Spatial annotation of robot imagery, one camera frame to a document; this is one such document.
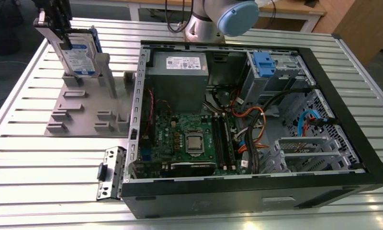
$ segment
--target metal bracket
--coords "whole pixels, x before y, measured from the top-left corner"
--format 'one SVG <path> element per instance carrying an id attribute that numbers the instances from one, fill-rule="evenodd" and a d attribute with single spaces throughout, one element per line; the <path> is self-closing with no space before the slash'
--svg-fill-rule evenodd
<path id="1" fill-rule="evenodd" d="M 97 173 L 100 181 L 96 194 L 97 200 L 121 199 L 125 159 L 126 150 L 122 147 L 117 146 L 105 150 L 104 161 Z"/>

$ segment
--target blue plastic clip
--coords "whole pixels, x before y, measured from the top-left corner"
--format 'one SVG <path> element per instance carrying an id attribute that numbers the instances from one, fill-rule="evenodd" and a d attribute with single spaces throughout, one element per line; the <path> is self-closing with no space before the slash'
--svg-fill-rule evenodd
<path id="1" fill-rule="evenodd" d="M 269 53 L 253 52 L 254 64 L 258 68 L 258 74 L 262 78 L 270 78 L 275 73 L 275 61 Z"/>

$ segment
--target metal table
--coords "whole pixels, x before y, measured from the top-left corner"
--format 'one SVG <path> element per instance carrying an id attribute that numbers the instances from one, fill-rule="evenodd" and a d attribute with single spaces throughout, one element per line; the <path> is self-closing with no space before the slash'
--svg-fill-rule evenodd
<path id="1" fill-rule="evenodd" d="M 137 68 L 140 40 L 181 41 L 162 23 L 76 18 L 94 25 L 116 77 Z M 229 43 L 313 49 L 383 161 L 383 92 L 342 40 L 329 34 L 250 30 Z M 42 136 L 62 86 L 62 66 L 44 41 L 0 110 L 0 227 L 54 229 L 383 229 L 383 188 L 329 206 L 253 214 L 137 220 L 124 203 L 96 202 L 97 166 L 118 138 Z"/>

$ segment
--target ram slot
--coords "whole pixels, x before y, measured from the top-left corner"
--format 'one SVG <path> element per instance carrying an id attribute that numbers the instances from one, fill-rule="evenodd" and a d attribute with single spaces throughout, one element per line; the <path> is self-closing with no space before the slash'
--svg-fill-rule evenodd
<path id="1" fill-rule="evenodd" d="M 223 161 L 226 166 L 231 166 L 231 154 L 230 154 L 230 149 L 229 149 L 229 133 L 227 133 L 227 123 L 223 119 L 223 117 L 218 118 L 219 121 L 219 134 L 221 134 L 221 145 L 223 149 Z"/>
<path id="2" fill-rule="evenodd" d="M 222 169 L 225 167 L 223 162 L 223 145 L 222 145 L 222 137 L 221 137 L 221 122 L 217 117 L 211 118 L 211 129 L 213 129 L 213 142 L 217 153 L 217 163 L 218 168 Z"/>

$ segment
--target wooden desk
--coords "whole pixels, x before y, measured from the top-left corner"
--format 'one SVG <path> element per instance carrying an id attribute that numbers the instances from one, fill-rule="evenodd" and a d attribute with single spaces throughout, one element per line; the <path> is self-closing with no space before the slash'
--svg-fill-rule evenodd
<path id="1" fill-rule="evenodd" d="M 108 6 L 125 6 L 130 11 L 130 19 L 140 20 L 140 8 L 165 9 L 165 0 L 70 0 L 73 4 L 93 4 Z M 182 10 L 182 0 L 168 0 L 168 9 L 174 11 Z M 185 0 L 185 10 L 190 11 L 191 0 Z M 315 8 L 303 5 L 303 0 L 279 0 L 275 3 L 277 18 L 305 20 L 302 32 L 313 32 L 321 16 L 326 14 L 326 10 L 318 3 Z M 271 17 L 273 4 L 259 8 L 261 17 Z"/>

